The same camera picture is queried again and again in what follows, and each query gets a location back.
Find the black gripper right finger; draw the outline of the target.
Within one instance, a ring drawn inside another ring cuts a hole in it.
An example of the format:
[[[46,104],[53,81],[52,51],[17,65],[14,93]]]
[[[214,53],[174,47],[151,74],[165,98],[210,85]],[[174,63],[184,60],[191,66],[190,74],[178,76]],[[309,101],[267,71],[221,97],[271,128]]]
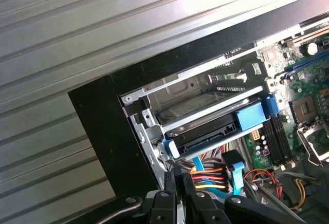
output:
[[[186,194],[186,223],[304,223],[249,198],[228,197],[223,204],[209,193],[198,191],[189,173],[183,173]]]

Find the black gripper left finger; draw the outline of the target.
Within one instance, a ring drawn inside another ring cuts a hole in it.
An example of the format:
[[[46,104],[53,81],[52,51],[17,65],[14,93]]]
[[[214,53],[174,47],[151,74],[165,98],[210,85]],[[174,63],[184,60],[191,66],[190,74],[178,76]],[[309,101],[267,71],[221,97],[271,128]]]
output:
[[[177,223],[179,168],[164,174],[164,189],[139,196],[123,196],[95,208],[69,223]]]

